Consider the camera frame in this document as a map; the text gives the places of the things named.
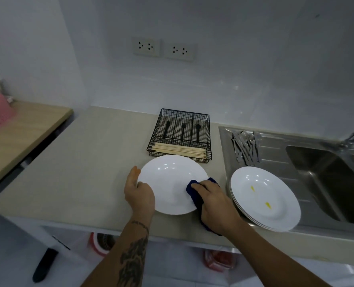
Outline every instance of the black wire basket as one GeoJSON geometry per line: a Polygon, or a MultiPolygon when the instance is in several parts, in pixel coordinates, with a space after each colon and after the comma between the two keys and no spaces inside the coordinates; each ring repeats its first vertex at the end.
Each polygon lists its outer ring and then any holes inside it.
{"type": "Polygon", "coordinates": [[[156,142],[205,149],[207,158],[196,158],[185,155],[196,162],[208,163],[213,159],[211,154],[209,115],[161,109],[147,151],[150,156],[155,157],[169,155],[168,153],[152,150],[156,142]],[[200,127],[198,139],[196,127],[200,127]]]}

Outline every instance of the wrist tattoo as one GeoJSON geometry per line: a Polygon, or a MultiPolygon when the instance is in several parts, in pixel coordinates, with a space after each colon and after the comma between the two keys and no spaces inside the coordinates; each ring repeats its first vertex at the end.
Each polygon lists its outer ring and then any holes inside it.
{"type": "Polygon", "coordinates": [[[142,222],[139,222],[139,221],[136,221],[136,220],[132,221],[132,223],[135,223],[136,225],[140,225],[141,227],[143,227],[146,230],[146,232],[148,233],[148,236],[149,236],[149,229],[148,229],[148,227],[146,225],[144,225],[142,222]]]}
{"type": "Polygon", "coordinates": [[[148,236],[145,236],[137,241],[132,242],[129,246],[129,249],[122,253],[120,257],[120,263],[121,265],[124,265],[124,267],[122,267],[118,273],[117,286],[140,286],[142,273],[144,271],[147,244],[148,236]]]}

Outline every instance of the wall socket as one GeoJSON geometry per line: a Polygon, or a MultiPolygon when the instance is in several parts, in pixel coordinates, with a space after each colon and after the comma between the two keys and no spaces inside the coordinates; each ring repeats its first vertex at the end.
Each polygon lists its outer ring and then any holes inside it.
{"type": "Polygon", "coordinates": [[[132,51],[134,54],[159,57],[160,56],[160,40],[132,37],[132,51]]]}
{"type": "Polygon", "coordinates": [[[163,43],[164,56],[166,58],[193,61],[195,47],[195,44],[165,42],[163,43]]]}

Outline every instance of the tattooed arm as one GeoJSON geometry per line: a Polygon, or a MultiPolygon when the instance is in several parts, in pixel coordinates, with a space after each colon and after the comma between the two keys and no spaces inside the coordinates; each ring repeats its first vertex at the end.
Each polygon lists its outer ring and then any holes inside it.
{"type": "Polygon", "coordinates": [[[133,210],[116,244],[97,265],[82,287],[138,287],[142,283],[149,227],[154,214],[153,190],[137,178],[141,170],[133,167],[125,184],[125,199],[133,210]]]}

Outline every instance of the pile of silverware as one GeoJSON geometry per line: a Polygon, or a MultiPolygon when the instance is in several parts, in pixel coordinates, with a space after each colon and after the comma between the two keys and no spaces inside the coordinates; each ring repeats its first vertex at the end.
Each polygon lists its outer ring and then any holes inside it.
{"type": "Polygon", "coordinates": [[[260,133],[256,131],[232,131],[232,134],[231,140],[238,162],[244,161],[247,166],[255,166],[257,162],[261,162],[259,143],[262,136],[260,133]]]}

